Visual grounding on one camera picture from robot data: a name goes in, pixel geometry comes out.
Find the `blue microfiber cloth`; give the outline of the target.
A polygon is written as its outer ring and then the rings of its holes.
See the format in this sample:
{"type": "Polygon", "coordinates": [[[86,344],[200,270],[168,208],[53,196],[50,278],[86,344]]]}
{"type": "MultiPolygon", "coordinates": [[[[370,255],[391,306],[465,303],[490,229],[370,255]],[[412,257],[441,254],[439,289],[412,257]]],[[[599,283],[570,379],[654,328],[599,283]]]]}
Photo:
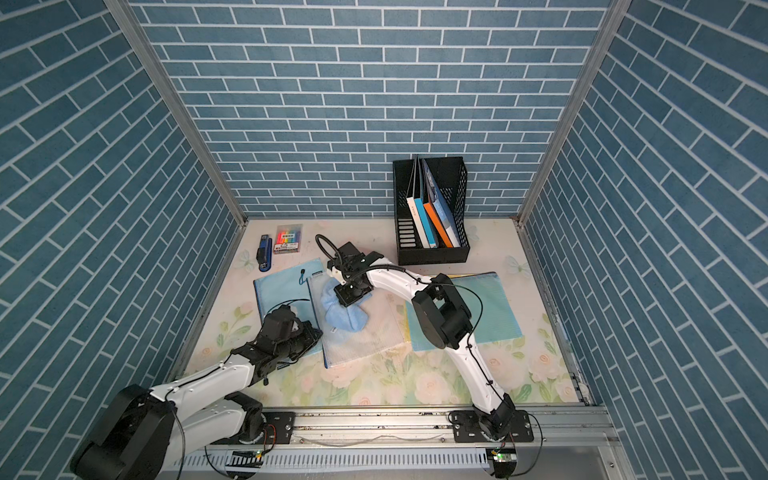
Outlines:
{"type": "Polygon", "coordinates": [[[340,283],[329,279],[323,286],[321,304],[325,321],[333,328],[347,332],[359,332],[368,322],[367,313],[358,305],[343,306],[338,299],[335,287],[340,283]]]}

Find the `clear mesh document bag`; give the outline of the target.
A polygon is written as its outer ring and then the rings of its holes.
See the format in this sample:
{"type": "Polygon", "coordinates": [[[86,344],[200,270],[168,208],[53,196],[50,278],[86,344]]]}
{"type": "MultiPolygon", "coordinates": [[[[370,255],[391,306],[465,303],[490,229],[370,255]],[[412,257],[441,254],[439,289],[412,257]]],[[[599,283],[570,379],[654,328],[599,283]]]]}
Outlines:
{"type": "Polygon", "coordinates": [[[326,368],[367,358],[405,342],[405,301],[382,289],[370,292],[353,304],[368,315],[368,322],[361,331],[347,332],[328,324],[324,318],[321,295],[323,286],[331,278],[319,272],[309,279],[312,305],[323,333],[321,344],[326,368]]]}

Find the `yellow mesh document bag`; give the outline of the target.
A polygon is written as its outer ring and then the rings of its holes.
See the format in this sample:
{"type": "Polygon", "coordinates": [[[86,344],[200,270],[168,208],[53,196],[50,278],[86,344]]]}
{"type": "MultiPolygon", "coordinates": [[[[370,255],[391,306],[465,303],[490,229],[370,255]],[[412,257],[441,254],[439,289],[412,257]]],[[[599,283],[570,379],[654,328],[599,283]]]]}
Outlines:
{"type": "Polygon", "coordinates": [[[451,279],[498,278],[498,274],[496,272],[482,272],[482,273],[475,273],[475,274],[450,274],[448,276],[451,279]]]}

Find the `light blue mesh document bag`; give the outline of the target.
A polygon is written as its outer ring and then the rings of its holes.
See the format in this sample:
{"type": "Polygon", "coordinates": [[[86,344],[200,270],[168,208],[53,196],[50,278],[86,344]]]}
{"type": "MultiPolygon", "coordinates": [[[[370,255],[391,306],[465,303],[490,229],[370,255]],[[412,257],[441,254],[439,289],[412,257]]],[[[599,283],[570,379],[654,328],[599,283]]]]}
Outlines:
{"type": "Polygon", "coordinates": [[[497,273],[452,277],[451,280],[471,310],[473,323],[477,321],[477,315],[480,313],[480,302],[467,289],[477,293],[482,300],[483,312],[479,326],[474,332],[478,343],[511,340],[522,336],[497,273]]]}

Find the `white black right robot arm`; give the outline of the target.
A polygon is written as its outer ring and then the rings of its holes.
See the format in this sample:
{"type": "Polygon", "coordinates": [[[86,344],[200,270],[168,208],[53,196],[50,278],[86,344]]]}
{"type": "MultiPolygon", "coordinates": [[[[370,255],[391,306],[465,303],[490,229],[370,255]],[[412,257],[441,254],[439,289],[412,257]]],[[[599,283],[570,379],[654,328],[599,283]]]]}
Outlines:
{"type": "Polygon", "coordinates": [[[516,407],[511,397],[497,388],[477,347],[471,310],[447,276],[426,277],[387,263],[354,272],[330,265],[328,272],[339,281],[337,297],[344,306],[374,289],[408,300],[423,335],[433,346],[447,352],[463,378],[480,423],[490,435],[501,436],[501,430],[514,418],[516,407]]]}

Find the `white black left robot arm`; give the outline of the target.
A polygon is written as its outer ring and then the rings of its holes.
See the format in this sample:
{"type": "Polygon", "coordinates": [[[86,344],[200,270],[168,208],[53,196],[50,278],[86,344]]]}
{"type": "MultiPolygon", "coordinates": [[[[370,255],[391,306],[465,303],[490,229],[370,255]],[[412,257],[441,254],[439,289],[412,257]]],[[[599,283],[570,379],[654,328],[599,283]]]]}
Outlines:
{"type": "Polygon", "coordinates": [[[187,377],[120,390],[81,441],[70,470],[81,479],[154,479],[219,440],[270,446],[277,430],[245,389],[301,359],[322,332],[288,305],[271,311],[252,341],[187,377]]]}

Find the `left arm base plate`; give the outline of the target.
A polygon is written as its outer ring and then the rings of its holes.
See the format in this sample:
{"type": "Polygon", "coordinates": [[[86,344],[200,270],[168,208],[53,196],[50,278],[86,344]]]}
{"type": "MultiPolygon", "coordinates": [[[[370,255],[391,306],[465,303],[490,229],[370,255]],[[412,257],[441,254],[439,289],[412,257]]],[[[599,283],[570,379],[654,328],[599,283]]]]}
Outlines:
{"type": "Polygon", "coordinates": [[[247,413],[243,425],[228,438],[214,442],[214,445],[252,445],[264,447],[288,444],[296,419],[293,411],[267,411],[247,413]]]}

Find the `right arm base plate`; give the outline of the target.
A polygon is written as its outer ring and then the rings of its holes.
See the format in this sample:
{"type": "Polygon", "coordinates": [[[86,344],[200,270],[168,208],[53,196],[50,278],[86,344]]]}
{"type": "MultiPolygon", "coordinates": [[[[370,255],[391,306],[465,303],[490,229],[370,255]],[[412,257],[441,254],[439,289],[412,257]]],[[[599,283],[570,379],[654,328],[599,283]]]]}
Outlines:
{"type": "Polygon", "coordinates": [[[535,438],[530,417],[524,410],[486,414],[477,409],[448,413],[456,443],[532,442],[535,438]]]}

